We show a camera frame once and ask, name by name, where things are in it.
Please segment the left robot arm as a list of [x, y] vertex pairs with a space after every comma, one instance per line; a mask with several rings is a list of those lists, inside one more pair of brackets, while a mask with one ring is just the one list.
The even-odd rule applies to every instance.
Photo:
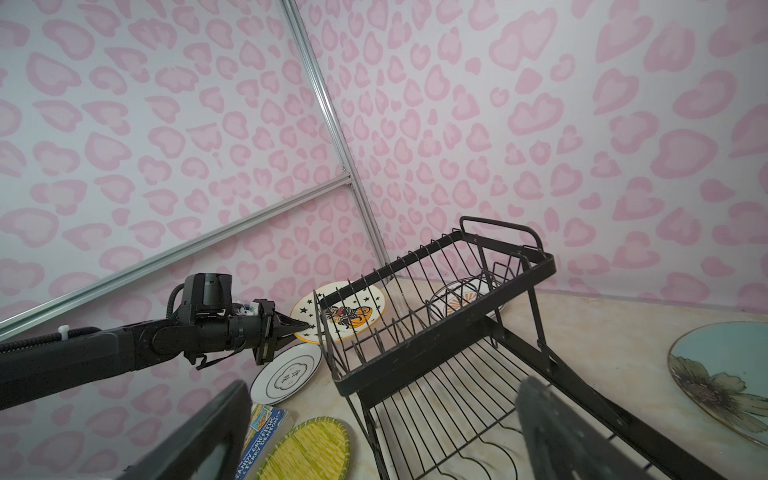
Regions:
[[264, 365], [309, 323], [274, 302], [232, 299], [229, 274], [197, 273], [171, 292], [166, 315], [122, 327], [83, 327], [1, 345], [1, 407], [10, 409], [74, 387], [186, 358], [196, 369], [244, 350]]

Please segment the star plate yellow rim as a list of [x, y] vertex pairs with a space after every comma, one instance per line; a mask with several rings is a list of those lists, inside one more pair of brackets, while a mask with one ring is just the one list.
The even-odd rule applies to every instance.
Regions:
[[361, 338], [383, 317], [387, 300], [377, 286], [365, 287], [331, 306], [317, 306], [316, 300], [324, 300], [345, 286], [347, 283], [343, 281], [323, 285], [294, 305], [289, 316], [309, 325], [307, 329], [295, 333], [298, 340], [318, 344], [328, 338], [334, 342]]

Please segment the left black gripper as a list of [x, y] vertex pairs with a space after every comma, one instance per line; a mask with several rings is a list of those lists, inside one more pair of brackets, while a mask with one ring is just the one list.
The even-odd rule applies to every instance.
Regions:
[[[242, 317], [243, 348], [251, 351], [257, 365], [269, 363], [275, 351], [275, 347], [270, 346], [274, 344], [275, 303], [267, 299], [254, 299], [245, 307], [245, 312], [246, 315]], [[275, 335], [278, 338], [290, 337], [310, 327], [311, 324], [305, 321], [278, 316]]]

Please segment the white plate orange sunburst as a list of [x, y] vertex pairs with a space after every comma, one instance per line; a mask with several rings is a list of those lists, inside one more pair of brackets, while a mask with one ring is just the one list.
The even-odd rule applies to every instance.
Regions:
[[469, 306], [480, 297], [487, 295], [491, 291], [491, 287], [497, 286], [497, 282], [489, 284], [480, 275], [465, 277], [449, 283], [438, 289], [427, 302], [428, 318], [432, 322], [443, 320], [463, 307]]

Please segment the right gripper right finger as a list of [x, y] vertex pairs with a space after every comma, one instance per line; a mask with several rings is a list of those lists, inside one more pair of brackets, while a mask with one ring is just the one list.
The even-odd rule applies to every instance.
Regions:
[[648, 479], [543, 383], [524, 380], [515, 402], [537, 479]]

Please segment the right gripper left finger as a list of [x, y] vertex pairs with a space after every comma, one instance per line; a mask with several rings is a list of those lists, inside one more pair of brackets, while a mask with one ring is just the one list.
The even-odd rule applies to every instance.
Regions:
[[249, 391], [235, 381], [121, 477], [234, 479], [250, 415]]

